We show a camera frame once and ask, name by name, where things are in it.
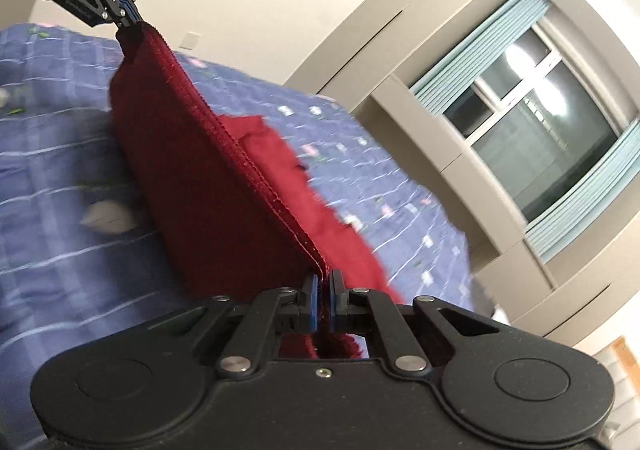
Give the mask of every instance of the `light blue curtain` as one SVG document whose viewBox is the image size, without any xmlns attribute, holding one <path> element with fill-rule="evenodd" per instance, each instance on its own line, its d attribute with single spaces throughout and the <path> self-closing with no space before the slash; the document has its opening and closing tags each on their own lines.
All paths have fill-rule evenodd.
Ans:
<svg viewBox="0 0 640 450">
<path fill-rule="evenodd" d="M 549 7 L 549 0 L 509 0 L 418 80 L 411 91 L 431 114 L 443 113 Z"/>
<path fill-rule="evenodd" d="M 640 122 L 616 143 L 562 198 L 529 223 L 527 240 L 544 262 L 569 245 L 611 204 L 640 171 Z"/>
</svg>

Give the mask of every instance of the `window pane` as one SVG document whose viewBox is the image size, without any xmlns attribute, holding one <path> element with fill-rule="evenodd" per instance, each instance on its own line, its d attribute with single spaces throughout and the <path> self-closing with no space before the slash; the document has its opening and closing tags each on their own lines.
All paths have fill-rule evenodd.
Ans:
<svg viewBox="0 0 640 450">
<path fill-rule="evenodd" d="M 529 29 L 482 73 L 481 78 L 502 99 L 550 52 L 535 32 Z"/>
<path fill-rule="evenodd" d="M 472 88 L 468 88 L 444 111 L 447 119 L 465 138 L 493 114 Z"/>
<path fill-rule="evenodd" d="M 532 221 L 615 141 L 598 106 L 561 62 L 474 148 Z"/>
</svg>

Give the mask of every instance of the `blue bedsheet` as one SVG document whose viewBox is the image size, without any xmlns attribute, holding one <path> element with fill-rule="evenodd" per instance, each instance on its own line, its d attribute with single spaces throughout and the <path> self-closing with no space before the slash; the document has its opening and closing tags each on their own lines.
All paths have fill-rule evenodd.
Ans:
<svg viewBox="0 0 640 450">
<path fill-rule="evenodd" d="M 432 294 L 474 308 L 465 237 L 340 106 L 178 59 L 215 112 L 261 114 L 280 132 L 407 303 Z M 121 60 L 116 42 L 59 28 L 0 33 L 0 426 L 17 448 L 44 437 L 28 400 L 44 361 L 187 300 L 112 135 L 108 85 Z M 105 200 L 136 226 L 112 235 L 82 224 Z"/>
</svg>

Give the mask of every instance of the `wall outlet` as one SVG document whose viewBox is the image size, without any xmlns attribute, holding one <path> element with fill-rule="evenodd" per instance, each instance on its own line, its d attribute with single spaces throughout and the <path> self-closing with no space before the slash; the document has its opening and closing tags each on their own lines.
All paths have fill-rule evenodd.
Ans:
<svg viewBox="0 0 640 450">
<path fill-rule="evenodd" d="M 193 31 L 188 32 L 182 42 L 180 42 L 181 49 L 195 49 L 198 45 L 198 40 L 200 40 L 201 35 L 194 33 Z"/>
</svg>

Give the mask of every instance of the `red towel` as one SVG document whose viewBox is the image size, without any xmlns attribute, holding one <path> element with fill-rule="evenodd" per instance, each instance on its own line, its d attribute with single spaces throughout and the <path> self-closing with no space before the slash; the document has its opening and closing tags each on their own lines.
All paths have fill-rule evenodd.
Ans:
<svg viewBox="0 0 640 450">
<path fill-rule="evenodd" d="M 374 255 L 312 192 L 275 131 L 257 116 L 215 115 L 149 24 L 117 38 L 116 134 L 188 290 L 249 301 L 308 274 L 326 279 L 329 267 L 348 287 L 386 290 Z"/>
</svg>

